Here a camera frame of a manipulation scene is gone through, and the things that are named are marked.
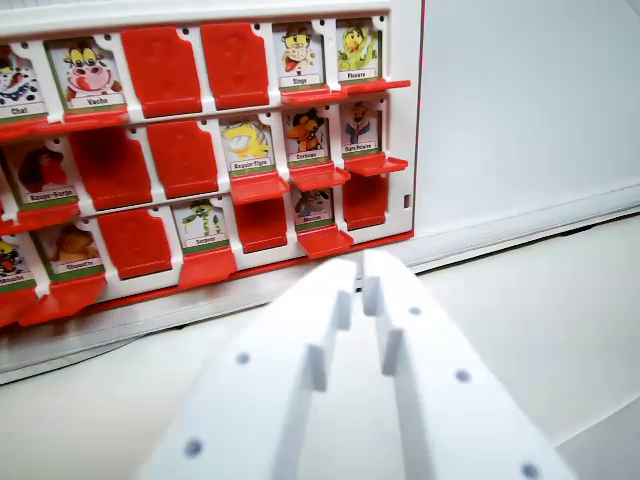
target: cartoon animal illustration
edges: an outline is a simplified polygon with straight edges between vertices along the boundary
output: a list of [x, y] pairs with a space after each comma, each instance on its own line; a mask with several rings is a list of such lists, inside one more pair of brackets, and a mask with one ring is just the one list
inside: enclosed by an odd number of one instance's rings
[[342, 48], [338, 52], [338, 69], [361, 70], [369, 65], [374, 58], [378, 58], [375, 49], [376, 35], [361, 25], [347, 28], [342, 34]]
[[93, 246], [91, 232], [80, 230], [74, 224], [65, 225], [56, 240], [56, 250], [51, 261], [71, 263], [98, 258], [98, 250]]
[[311, 51], [311, 34], [305, 25], [292, 25], [282, 37], [285, 45], [282, 61], [285, 72], [295, 71], [302, 74], [302, 69], [315, 64], [316, 54]]
[[8, 100], [19, 102], [23, 97], [32, 102], [37, 91], [36, 78], [26, 62], [15, 57], [9, 47], [0, 48], [0, 105]]
[[238, 156], [238, 160], [247, 157], [264, 158], [270, 150], [267, 135], [257, 122], [239, 122], [229, 125], [222, 133], [229, 140], [229, 151]]
[[76, 97], [122, 91], [122, 85], [115, 79], [111, 68], [102, 61], [103, 58], [104, 55], [97, 48], [91, 48], [86, 40], [80, 40], [65, 52], [64, 61], [69, 64], [66, 93], [68, 102]]
[[287, 130], [286, 136], [298, 142], [298, 152], [319, 150], [322, 145], [316, 134], [323, 124], [324, 118], [318, 117], [318, 110], [312, 108], [294, 115], [293, 126]]
[[18, 168], [18, 180], [30, 193], [41, 192], [47, 183], [66, 185], [67, 174], [62, 169], [63, 155], [47, 147], [28, 152]]
[[14, 246], [0, 240], [0, 277], [21, 273], [18, 268], [21, 263], [22, 257]]
[[367, 108], [362, 104], [362, 102], [356, 102], [353, 107], [351, 107], [351, 114], [353, 116], [353, 125], [347, 122], [347, 126], [344, 131], [347, 132], [351, 143], [354, 144], [358, 143], [360, 135], [364, 135], [371, 130], [371, 122], [365, 123], [367, 119]]
[[300, 200], [296, 203], [295, 211], [300, 218], [307, 217], [313, 212], [321, 212], [325, 200], [329, 200], [329, 194], [323, 190], [300, 192]]

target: plastic ledge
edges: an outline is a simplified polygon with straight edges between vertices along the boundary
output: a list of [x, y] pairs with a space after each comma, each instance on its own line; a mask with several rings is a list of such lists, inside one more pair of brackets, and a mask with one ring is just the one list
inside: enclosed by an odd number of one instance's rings
[[344, 185], [351, 175], [333, 163], [290, 167], [291, 181], [303, 192]]

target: cartoon bird card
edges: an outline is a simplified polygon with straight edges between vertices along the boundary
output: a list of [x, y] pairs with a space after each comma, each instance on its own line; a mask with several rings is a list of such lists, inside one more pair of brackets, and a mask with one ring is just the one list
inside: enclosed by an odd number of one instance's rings
[[296, 214], [294, 223], [297, 232], [334, 223], [333, 195], [330, 188], [301, 192], [292, 187], [291, 198]]
[[328, 133], [328, 121], [318, 114], [315, 107], [286, 114], [284, 134], [289, 165], [330, 161]]
[[65, 170], [68, 159], [43, 142], [2, 147], [7, 180], [22, 210], [73, 203], [78, 200]]
[[184, 253], [202, 252], [229, 245], [229, 236], [221, 208], [208, 199], [171, 206]]
[[29, 60], [0, 46], [0, 123], [42, 118], [47, 113], [40, 85]]
[[20, 248], [0, 238], [0, 293], [14, 292], [35, 284]]
[[382, 32], [371, 19], [338, 20], [338, 81], [349, 83], [378, 79], [382, 72]]
[[280, 90], [299, 90], [325, 84], [322, 35], [310, 22], [273, 26], [276, 71]]
[[220, 134], [230, 176], [275, 170], [271, 130], [257, 117], [220, 122]]
[[38, 230], [33, 236], [52, 281], [61, 282], [104, 272], [91, 232], [67, 223]]
[[379, 112], [369, 102], [340, 105], [342, 155], [355, 157], [380, 151]]
[[45, 42], [62, 104], [68, 112], [91, 112], [125, 103], [113, 54], [95, 40]]

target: character card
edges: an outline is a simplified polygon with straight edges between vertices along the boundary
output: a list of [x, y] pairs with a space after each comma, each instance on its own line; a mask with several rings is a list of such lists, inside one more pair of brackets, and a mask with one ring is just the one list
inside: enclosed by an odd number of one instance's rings
[[296, 212], [296, 231], [324, 227], [333, 223], [332, 190], [311, 190], [301, 192], [291, 187], [293, 209]]
[[342, 154], [345, 157], [380, 151], [378, 110], [368, 102], [340, 105]]
[[2, 147], [7, 180], [23, 210], [73, 203], [78, 197], [65, 171], [68, 160], [42, 142]]
[[91, 37], [45, 42], [67, 111], [96, 111], [125, 103], [113, 54]]
[[184, 253], [202, 252], [229, 245], [222, 209], [208, 199], [171, 206]]
[[0, 238], [0, 293], [14, 292], [35, 284], [20, 248]]
[[0, 123], [41, 118], [47, 113], [40, 85], [29, 60], [0, 46]]
[[54, 282], [104, 272], [91, 232], [68, 223], [38, 230], [33, 236], [49, 278]]
[[271, 130], [257, 118], [220, 122], [220, 133], [230, 176], [275, 170]]
[[314, 33], [310, 22], [274, 25], [273, 43], [281, 90], [324, 85], [322, 35]]
[[380, 44], [382, 32], [371, 19], [338, 20], [338, 80], [353, 82], [378, 79], [382, 72]]
[[310, 108], [284, 115], [285, 148], [290, 166], [330, 161], [329, 128], [318, 109]]

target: red plastic hinge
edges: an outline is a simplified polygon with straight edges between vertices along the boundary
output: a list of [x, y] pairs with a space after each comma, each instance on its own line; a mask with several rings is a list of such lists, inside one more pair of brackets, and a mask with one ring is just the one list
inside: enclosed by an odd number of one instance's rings
[[195, 120], [147, 127], [149, 144], [167, 197], [218, 190], [218, 170], [211, 135]]
[[313, 105], [316, 103], [337, 102], [347, 98], [346, 90], [331, 91], [328, 86], [282, 92], [282, 103], [289, 105]]
[[287, 244], [287, 221], [282, 198], [236, 205], [235, 212], [244, 253]]
[[397, 80], [395, 82], [387, 82], [384, 79], [374, 80], [372, 82], [358, 82], [342, 84], [342, 90], [348, 95], [356, 93], [372, 93], [383, 92], [392, 88], [402, 88], [411, 86], [411, 80]]
[[344, 185], [351, 178], [349, 172], [337, 168], [332, 162], [292, 167], [291, 181], [303, 192]]
[[20, 325], [34, 325], [78, 313], [87, 305], [97, 302], [107, 287], [104, 273], [53, 282], [49, 294], [38, 299], [29, 311], [20, 317]]
[[231, 199], [235, 205], [279, 198], [288, 191], [289, 184], [275, 170], [231, 177]]
[[229, 278], [229, 275], [237, 270], [236, 257], [231, 247], [189, 253], [184, 256], [178, 288], [184, 290], [220, 282]]
[[409, 166], [409, 162], [399, 158], [387, 157], [384, 153], [372, 153], [344, 159], [344, 168], [350, 172], [371, 177], [385, 173], [399, 172]]
[[202, 48], [218, 109], [269, 103], [264, 40], [248, 23], [202, 25]]
[[84, 186], [97, 210], [151, 201], [151, 180], [136, 140], [121, 128], [69, 135]]
[[339, 255], [353, 245], [350, 235], [334, 225], [298, 232], [298, 242], [311, 259]]
[[145, 209], [98, 216], [111, 261], [122, 280], [171, 269], [162, 219]]
[[145, 117], [202, 111], [193, 47], [175, 27], [125, 30], [121, 38]]

